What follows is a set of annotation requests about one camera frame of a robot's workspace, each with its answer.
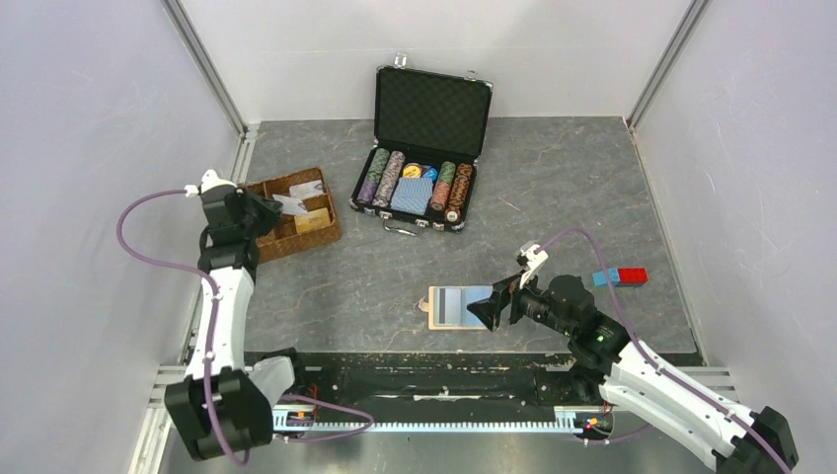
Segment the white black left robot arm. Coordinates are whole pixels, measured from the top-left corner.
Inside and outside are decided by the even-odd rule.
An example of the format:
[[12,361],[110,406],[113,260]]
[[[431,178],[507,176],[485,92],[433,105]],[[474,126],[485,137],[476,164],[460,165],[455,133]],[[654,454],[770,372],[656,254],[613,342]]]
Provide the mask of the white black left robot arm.
[[202,185],[198,195],[207,224],[196,267],[204,291],[197,342],[184,379],[167,386],[164,405],[193,460],[231,455],[244,464],[251,449],[272,439],[273,404],[280,397],[298,402],[310,389],[309,374],[285,356],[255,377],[245,370],[257,241],[278,223],[281,205],[227,182]]

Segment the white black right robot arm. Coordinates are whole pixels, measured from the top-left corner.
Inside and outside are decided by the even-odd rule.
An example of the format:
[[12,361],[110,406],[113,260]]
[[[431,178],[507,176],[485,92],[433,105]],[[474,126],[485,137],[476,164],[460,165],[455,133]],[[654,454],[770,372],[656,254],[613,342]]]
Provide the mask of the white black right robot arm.
[[799,452],[787,418],[771,407],[755,412],[667,363],[625,326],[595,306],[580,277],[554,277],[546,289],[510,276],[489,297],[467,306],[490,330],[503,311],[568,339],[575,359],[572,395],[625,409],[672,439],[717,473],[790,473]]

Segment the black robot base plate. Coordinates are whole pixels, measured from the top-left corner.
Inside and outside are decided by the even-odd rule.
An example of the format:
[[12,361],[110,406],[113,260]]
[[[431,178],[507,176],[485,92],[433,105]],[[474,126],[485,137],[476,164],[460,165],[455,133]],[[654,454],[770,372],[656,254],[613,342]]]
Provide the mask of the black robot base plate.
[[305,353],[292,393],[384,423],[546,422],[556,408],[607,413],[568,354]]

